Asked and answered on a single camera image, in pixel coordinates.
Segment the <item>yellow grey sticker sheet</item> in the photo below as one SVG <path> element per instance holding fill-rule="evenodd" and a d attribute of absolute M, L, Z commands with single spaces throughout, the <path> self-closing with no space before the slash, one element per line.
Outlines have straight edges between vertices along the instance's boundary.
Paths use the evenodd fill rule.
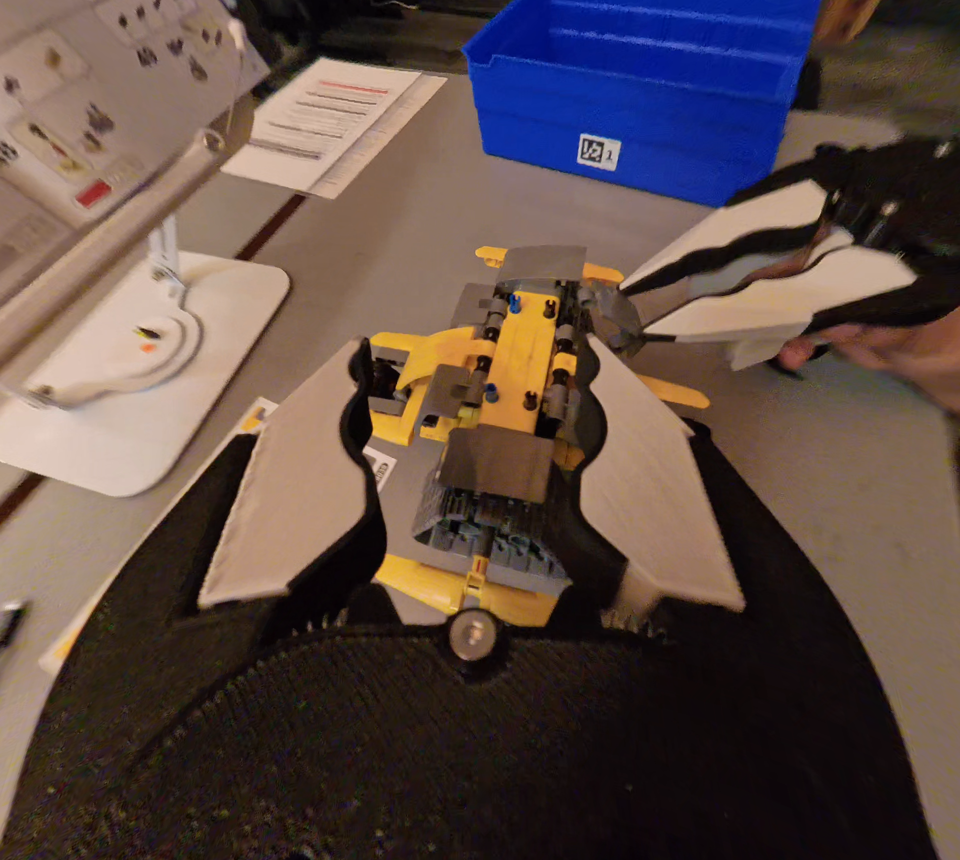
<path fill-rule="evenodd" d="M 89 622 L 91 615 L 97 609 L 98 605 L 107 594 L 121 571 L 130 561 L 133 555 L 138 552 L 138 549 L 143 542 L 146 541 L 150 531 L 154 530 L 160 525 L 162 519 L 172 511 L 174 506 L 176 506 L 182 498 L 184 498 L 186 493 L 199 480 L 200 476 L 207 471 L 207 469 L 212 465 L 213 461 L 219 457 L 220 453 L 226 449 L 226 447 L 234 438 L 241 435 L 257 436 L 266 420 L 270 418 L 270 416 L 275 410 L 278 409 L 278 407 L 279 405 L 277 403 L 267 398 L 258 397 L 246 408 L 226 437 L 206 459 L 205 463 L 198 469 L 193 477 L 186 482 L 186 485 L 174 495 L 174 498 L 168 503 L 158 518 L 156 518 L 150 524 L 150 528 L 141 535 L 138 542 L 136 542 L 136 544 L 129 549 L 124 558 L 120 560 L 113 571 L 108 574 L 99 587 L 95 589 L 92 596 L 73 616 L 58 637 L 54 639 L 53 643 L 48 647 L 48 649 L 42 653 L 38 660 L 38 666 L 45 674 L 47 674 L 51 679 L 54 679 L 58 674 L 60 674 L 84 627 Z"/>

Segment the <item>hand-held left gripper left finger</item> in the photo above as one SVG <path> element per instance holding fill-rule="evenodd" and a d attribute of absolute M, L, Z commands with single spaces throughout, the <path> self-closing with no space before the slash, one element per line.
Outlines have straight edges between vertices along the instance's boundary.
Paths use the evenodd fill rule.
<path fill-rule="evenodd" d="M 371 345 L 351 338 L 267 417 L 198 591 L 210 610 L 291 594 L 373 528 L 386 549 L 374 470 Z"/>

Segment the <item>yellow black toy tracked vehicle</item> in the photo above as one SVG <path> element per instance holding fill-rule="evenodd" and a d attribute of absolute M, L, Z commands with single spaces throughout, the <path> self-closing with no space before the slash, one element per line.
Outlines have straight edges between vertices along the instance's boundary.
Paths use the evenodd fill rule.
<path fill-rule="evenodd" d="M 579 246 L 476 254 L 498 270 L 496 282 L 467 284 L 447 329 L 379 333 L 370 342 L 373 437 L 398 447 L 418 438 L 438 445 L 413 538 L 464 566 L 388 554 L 376 578 L 444 617 L 486 612 L 542 627 L 559 594 L 498 573 L 572 587 L 547 545 L 551 486 L 584 457 L 573 431 L 583 341 L 594 336 L 607 347 L 594 332 L 591 284 L 619 287 L 622 274 L 588 263 Z M 671 409 L 710 403 L 696 390 L 635 375 Z"/>

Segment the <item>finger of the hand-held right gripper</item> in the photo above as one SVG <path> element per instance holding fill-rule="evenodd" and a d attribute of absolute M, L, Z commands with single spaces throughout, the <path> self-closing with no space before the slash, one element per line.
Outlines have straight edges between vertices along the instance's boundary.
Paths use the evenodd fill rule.
<path fill-rule="evenodd" d="M 791 276 L 703 295 L 652 321 L 649 339 L 681 343 L 786 341 L 816 314 L 912 285 L 917 274 L 898 256 L 865 246 L 838 247 Z"/>
<path fill-rule="evenodd" d="M 618 290 L 630 298 L 719 273 L 745 258 L 793 254 L 813 242 L 828 198 L 821 186 L 804 180 L 717 209 L 626 277 Z"/>

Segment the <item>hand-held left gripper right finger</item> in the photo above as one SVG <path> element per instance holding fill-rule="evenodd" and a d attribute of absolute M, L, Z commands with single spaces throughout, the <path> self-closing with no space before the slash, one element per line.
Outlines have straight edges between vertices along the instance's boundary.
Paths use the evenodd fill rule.
<path fill-rule="evenodd" d="M 742 613 L 687 422 L 594 336 L 575 383 L 583 457 L 554 479 L 547 529 L 571 586 L 619 629 L 667 600 Z"/>

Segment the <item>white book stand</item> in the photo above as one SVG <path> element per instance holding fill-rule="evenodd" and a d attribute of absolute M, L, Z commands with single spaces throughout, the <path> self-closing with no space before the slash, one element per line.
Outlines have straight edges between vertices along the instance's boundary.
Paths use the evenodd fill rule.
<path fill-rule="evenodd" d="M 291 288 L 274 266 L 181 252 L 176 210 L 220 168 L 233 138 L 186 150 L 26 286 L 2 313 L 2 370 L 122 263 L 146 257 L 96 302 L 36 371 L 2 383 L 2 463 L 110 497 L 161 482 Z M 165 331 L 145 355 L 135 328 Z"/>

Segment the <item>white instruction booklet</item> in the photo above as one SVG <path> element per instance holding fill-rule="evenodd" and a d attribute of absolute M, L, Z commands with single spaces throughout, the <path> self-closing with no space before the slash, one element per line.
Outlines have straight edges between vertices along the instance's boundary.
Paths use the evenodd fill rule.
<path fill-rule="evenodd" d="M 109 216 L 267 76 L 235 0 L 1 0 L 2 185 Z"/>

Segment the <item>printed paper sheet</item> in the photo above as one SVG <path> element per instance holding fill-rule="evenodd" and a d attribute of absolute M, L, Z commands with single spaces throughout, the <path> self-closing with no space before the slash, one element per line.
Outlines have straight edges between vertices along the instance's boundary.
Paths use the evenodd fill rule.
<path fill-rule="evenodd" d="M 258 105 L 246 145 L 222 172 L 336 199 L 446 82 L 322 58 Z"/>

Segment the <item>person's right hand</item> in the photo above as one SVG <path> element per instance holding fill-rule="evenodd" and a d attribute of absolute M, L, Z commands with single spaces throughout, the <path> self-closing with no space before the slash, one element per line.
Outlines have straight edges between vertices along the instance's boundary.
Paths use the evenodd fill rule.
<path fill-rule="evenodd" d="M 834 326 L 788 340 L 775 362 L 797 372 L 822 346 L 865 370 L 904 381 L 948 414 L 959 416 L 958 310 L 918 326 Z"/>

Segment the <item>blue storage bin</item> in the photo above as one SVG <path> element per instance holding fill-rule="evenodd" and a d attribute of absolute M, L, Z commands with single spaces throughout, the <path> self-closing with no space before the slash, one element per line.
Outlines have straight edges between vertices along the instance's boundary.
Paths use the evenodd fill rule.
<path fill-rule="evenodd" d="M 718 207 L 773 170 L 822 0 L 513 0 L 463 47 L 484 152 Z"/>

